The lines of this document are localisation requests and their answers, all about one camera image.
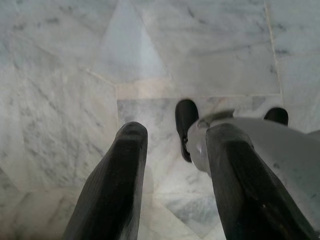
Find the marble tile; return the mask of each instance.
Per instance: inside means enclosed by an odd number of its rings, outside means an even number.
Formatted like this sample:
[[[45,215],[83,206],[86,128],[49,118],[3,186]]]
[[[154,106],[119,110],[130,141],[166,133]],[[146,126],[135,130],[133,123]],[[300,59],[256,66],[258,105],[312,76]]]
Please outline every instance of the marble tile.
[[[11,31],[67,63],[88,64],[101,37],[86,25],[65,14],[55,1],[19,0],[19,17]]]
[[[3,239],[61,239],[75,208],[78,189],[28,192],[1,223]]]
[[[130,0],[120,0],[92,70],[115,83],[168,75]]]
[[[185,162],[175,124],[175,108],[179,99],[118,100],[120,124],[137,121],[148,130],[148,153],[144,176],[144,192],[209,193],[211,179],[195,166]],[[195,98],[199,114],[236,108],[238,116],[262,117],[269,108],[281,106],[280,96]]]
[[[213,194],[159,194],[154,198],[201,239],[221,224]]]
[[[114,87],[19,38],[12,49],[30,186],[82,186],[118,128]]]
[[[142,198],[138,240],[199,240],[186,225],[152,195]]]
[[[320,51],[320,2],[267,0],[277,57]]]
[[[55,0],[59,9],[103,36],[119,0]]]
[[[0,1],[0,38],[9,30],[10,26],[16,20],[18,11],[15,6],[15,0]]]
[[[280,92],[263,2],[134,4],[180,95]]]
[[[149,78],[116,85],[117,99],[162,99],[180,97],[180,91],[170,77]]]
[[[309,55],[279,62],[289,126],[306,133],[320,129],[319,61],[319,55]]]
[[[15,207],[19,190],[8,175],[0,168],[0,223]]]
[[[17,82],[8,38],[0,37],[0,168],[20,190],[27,189],[29,175],[20,121]]]

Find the white marble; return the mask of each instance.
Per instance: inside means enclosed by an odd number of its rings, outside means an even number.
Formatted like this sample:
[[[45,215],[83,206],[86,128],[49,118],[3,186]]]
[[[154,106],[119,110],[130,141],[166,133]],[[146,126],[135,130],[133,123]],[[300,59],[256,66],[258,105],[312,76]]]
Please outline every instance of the white marble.
[[[0,38],[0,167],[19,189],[29,187],[25,146],[19,113],[17,82],[9,40]]]
[[[2,169],[0,169],[0,223],[15,207],[18,196],[18,189],[13,184],[11,179],[9,179],[8,175]]]
[[[142,198],[138,240],[199,240],[200,238],[152,195]]]
[[[118,100],[120,125],[137,121],[148,130],[144,192],[212,194],[211,179],[183,160],[175,124],[179,99]],[[238,116],[262,117],[269,108],[282,106],[280,96],[195,98],[203,116],[235,108]]]
[[[17,9],[18,18],[11,27],[13,33],[34,42],[67,63],[87,65],[92,60],[101,36],[66,14],[57,2],[19,0]]]
[[[92,71],[115,83],[165,77],[162,63],[130,0],[120,0]]]
[[[11,43],[30,187],[82,186],[114,140],[116,90],[18,37]]]
[[[318,0],[266,0],[278,58],[320,51]]]
[[[213,194],[160,194],[154,198],[201,239],[221,225]]]
[[[180,95],[280,93],[263,2],[133,2]]]
[[[279,62],[289,125],[309,133],[320,129],[319,55],[286,57]]]
[[[0,38],[10,29],[18,15],[15,0],[0,1]]]
[[[119,0],[55,0],[64,14],[103,36]]]
[[[76,188],[21,193],[1,222],[1,239],[62,239],[79,194]]]

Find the marble floor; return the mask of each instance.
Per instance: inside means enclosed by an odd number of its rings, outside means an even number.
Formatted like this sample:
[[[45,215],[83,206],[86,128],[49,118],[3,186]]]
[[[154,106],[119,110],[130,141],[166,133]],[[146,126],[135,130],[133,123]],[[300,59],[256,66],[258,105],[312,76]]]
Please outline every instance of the marble floor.
[[[129,121],[148,130],[138,239],[225,239],[210,178],[181,157],[176,103],[284,106],[291,128],[320,129],[319,13],[319,0],[0,0],[0,239],[61,239]]]

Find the gray marble veining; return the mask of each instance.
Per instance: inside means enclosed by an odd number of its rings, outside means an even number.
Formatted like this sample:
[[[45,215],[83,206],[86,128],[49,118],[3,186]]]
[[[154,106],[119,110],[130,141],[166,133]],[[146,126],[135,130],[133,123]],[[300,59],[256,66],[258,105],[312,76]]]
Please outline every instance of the gray marble veining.
[[[225,240],[211,179],[181,156],[176,103],[255,118],[284,104],[291,127],[318,130],[319,9],[0,0],[0,239],[60,239],[118,128],[138,121],[148,130],[138,239]],[[319,196],[304,197],[316,209]]]
[[[115,88],[18,37],[12,50],[31,187],[81,186],[116,134]]]
[[[155,198],[201,239],[220,224],[213,195],[162,194]]]
[[[133,2],[184,95],[280,92],[263,2]]]
[[[278,58],[320,51],[318,0],[266,0]]]
[[[51,189],[21,193],[1,222],[4,239],[61,239],[73,213],[79,189]]]
[[[63,11],[55,1],[19,0],[18,18],[11,31],[67,63],[88,64],[101,36]]]
[[[167,76],[130,0],[120,0],[92,70],[115,83]]]
[[[320,56],[286,57],[279,62],[289,125],[309,133],[320,129]]]

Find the foot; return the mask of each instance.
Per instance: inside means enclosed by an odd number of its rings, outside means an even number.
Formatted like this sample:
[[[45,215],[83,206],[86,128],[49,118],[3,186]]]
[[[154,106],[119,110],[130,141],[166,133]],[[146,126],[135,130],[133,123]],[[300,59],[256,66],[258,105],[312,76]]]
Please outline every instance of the foot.
[[[187,162],[191,163],[190,153],[187,151],[188,129],[199,119],[196,104],[184,99],[178,102],[175,107],[175,125],[180,137],[181,153]]]
[[[273,121],[288,126],[289,117],[285,109],[281,107],[271,108],[264,116],[265,120]]]

